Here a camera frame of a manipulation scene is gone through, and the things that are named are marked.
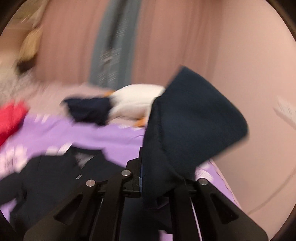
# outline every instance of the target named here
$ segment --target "black cloth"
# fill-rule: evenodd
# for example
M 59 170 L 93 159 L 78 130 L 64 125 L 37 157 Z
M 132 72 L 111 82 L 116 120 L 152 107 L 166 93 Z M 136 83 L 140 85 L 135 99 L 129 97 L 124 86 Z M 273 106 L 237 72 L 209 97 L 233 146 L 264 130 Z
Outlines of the black cloth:
M 1 241 L 22 241 L 23 238 L 17 235 L 13 227 L 0 212 L 0 240 Z
M 195 169 L 248 133 L 239 110 L 208 81 L 186 67 L 152 105 L 142 150 L 146 208 L 193 179 Z
M 82 168 L 78 158 L 81 154 L 91 158 Z M 17 199 L 17 205 L 10 213 L 10 223 L 23 236 L 79 185 L 89 179 L 107 180 L 122 170 L 124 168 L 107 161 L 101 150 L 84 150 L 72 146 L 63 156 L 32 158 L 19 174 L 13 173 L 2 179 L 0 205 Z M 159 239 L 158 227 L 152 221 L 153 214 L 143 210 L 142 206 L 141 199 L 126 199 L 121 241 Z
M 111 109 L 109 98 L 69 98 L 63 102 L 68 105 L 69 112 L 75 121 L 96 123 L 99 126 L 106 125 Z

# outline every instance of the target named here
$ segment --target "gray curtain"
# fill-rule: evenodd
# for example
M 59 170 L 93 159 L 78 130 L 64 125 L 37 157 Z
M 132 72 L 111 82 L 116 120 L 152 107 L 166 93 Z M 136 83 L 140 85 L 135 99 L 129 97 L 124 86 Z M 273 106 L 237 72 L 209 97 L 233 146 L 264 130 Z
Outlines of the gray curtain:
M 95 43 L 89 82 L 104 88 L 120 89 L 131 83 L 134 44 L 141 0 L 128 0 L 116 26 L 113 46 L 108 50 L 112 21 L 121 0 L 110 0 Z

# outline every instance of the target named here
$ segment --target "pink wall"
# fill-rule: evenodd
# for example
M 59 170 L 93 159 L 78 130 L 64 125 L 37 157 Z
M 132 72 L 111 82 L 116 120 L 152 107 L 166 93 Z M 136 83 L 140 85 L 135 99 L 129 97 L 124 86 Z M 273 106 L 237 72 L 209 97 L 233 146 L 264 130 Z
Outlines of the pink wall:
M 30 30 L 25 24 L 10 24 L 0 36 L 0 66 L 12 67 Z
M 167 85 L 180 65 L 210 79 L 220 39 L 221 8 L 221 0 L 143 0 L 132 83 Z
M 211 82 L 250 128 L 248 141 L 216 163 L 243 210 L 271 238 L 296 203 L 296 177 L 277 192 L 296 166 L 296 131 L 273 110 L 277 96 L 296 105 L 296 42 L 266 1 L 223 0 Z
M 88 80 L 95 39 L 109 0 L 51 0 L 42 18 L 36 78 L 65 84 Z

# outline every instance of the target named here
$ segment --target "red cloth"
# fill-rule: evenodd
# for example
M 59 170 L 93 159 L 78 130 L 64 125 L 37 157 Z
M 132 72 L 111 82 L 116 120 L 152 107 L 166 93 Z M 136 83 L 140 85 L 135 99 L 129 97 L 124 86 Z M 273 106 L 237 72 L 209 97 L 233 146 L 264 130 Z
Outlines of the red cloth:
M 28 111 L 23 101 L 18 104 L 12 101 L 0 108 L 0 146 L 18 131 Z

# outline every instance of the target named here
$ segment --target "white pattern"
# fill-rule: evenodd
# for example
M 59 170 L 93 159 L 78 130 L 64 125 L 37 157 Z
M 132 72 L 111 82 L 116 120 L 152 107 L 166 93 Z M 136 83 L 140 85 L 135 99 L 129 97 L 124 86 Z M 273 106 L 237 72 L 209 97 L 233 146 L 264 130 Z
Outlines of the white pattern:
M 119 125 L 118 126 L 120 129 L 125 129 L 125 128 L 129 128 L 130 126 L 128 126 L 128 125 Z
M 22 145 L 8 148 L 0 154 L 0 175 L 20 172 L 28 162 L 27 149 Z
M 41 116 L 40 114 L 36 115 L 35 123 L 38 122 L 38 121 L 41 119 L 41 117 L 42 117 L 42 116 Z
M 144 127 L 132 127 L 132 130 L 134 130 L 134 131 L 138 131 L 138 130 L 141 130 L 141 129 L 143 129 Z
M 198 167 L 200 169 L 208 170 L 211 167 L 211 165 L 206 161 L 203 164 L 199 165 Z
M 195 180 L 197 180 L 199 178 L 205 178 L 209 182 L 212 182 L 214 179 L 213 176 L 210 173 L 208 173 L 207 171 L 197 168 L 195 171 Z
M 66 153 L 66 151 L 70 148 L 70 146 L 72 146 L 71 142 L 65 143 L 60 148 L 56 146 L 51 146 L 51 147 L 48 147 L 45 154 L 49 156 L 62 156 Z
M 49 115 L 44 115 L 44 117 L 42 118 L 41 123 L 44 124 L 47 121 L 48 117 L 49 117 Z

